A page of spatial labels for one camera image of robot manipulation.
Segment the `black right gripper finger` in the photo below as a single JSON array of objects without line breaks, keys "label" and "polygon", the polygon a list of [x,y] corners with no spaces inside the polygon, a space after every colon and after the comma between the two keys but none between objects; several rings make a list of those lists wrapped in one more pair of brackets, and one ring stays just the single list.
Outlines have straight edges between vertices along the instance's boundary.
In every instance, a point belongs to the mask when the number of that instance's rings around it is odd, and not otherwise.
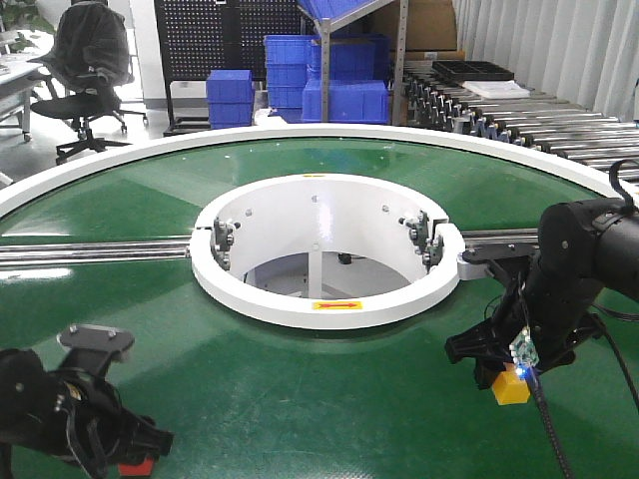
[{"label": "black right gripper finger", "polygon": [[505,370],[505,363],[511,363],[509,344],[514,338],[512,328],[493,323],[477,323],[466,331],[449,337],[444,345],[451,363],[463,358],[473,358],[473,370],[477,387],[489,388],[498,374]]}]

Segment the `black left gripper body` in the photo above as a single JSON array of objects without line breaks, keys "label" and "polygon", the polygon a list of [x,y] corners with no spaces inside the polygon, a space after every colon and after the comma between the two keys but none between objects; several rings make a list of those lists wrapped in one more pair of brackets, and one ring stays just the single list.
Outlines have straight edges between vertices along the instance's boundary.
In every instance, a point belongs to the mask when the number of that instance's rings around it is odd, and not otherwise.
[{"label": "black left gripper body", "polygon": [[1,465],[15,446],[77,467],[130,462],[130,412],[106,380],[117,350],[74,347],[47,371],[32,349],[1,351]]}]

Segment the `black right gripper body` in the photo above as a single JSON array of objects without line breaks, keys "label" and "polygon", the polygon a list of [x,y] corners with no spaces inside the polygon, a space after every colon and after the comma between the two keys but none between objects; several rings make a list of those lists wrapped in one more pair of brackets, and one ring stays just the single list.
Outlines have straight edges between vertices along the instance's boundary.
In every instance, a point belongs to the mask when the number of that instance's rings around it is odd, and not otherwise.
[{"label": "black right gripper body", "polygon": [[602,289],[603,283],[592,278],[560,279],[530,272],[524,282],[508,287],[491,316],[499,347],[507,350],[527,327],[538,357],[537,371],[571,364],[576,347],[601,334],[598,319],[588,309]]}]

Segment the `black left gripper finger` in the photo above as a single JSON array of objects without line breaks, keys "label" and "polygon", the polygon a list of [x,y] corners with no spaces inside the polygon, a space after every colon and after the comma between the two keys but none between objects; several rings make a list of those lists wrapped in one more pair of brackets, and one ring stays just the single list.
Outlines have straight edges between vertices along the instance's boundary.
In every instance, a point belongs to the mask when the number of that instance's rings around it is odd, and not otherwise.
[{"label": "black left gripper finger", "polygon": [[144,462],[147,458],[158,459],[171,452],[174,434],[156,427],[149,416],[141,416],[124,408],[121,415],[118,462]]}]

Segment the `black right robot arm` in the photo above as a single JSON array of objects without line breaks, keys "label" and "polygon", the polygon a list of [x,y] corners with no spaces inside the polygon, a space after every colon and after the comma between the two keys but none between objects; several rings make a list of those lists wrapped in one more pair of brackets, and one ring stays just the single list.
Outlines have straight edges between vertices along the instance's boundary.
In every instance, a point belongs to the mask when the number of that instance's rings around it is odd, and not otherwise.
[{"label": "black right robot arm", "polygon": [[450,337],[453,363],[475,361],[477,386],[486,389],[512,357],[523,327],[531,333],[540,373],[575,359],[575,348],[596,335],[588,309],[603,288],[638,296],[638,211],[620,199],[556,204],[538,226],[538,248],[492,244],[462,259],[484,265],[505,287],[490,317]]}]

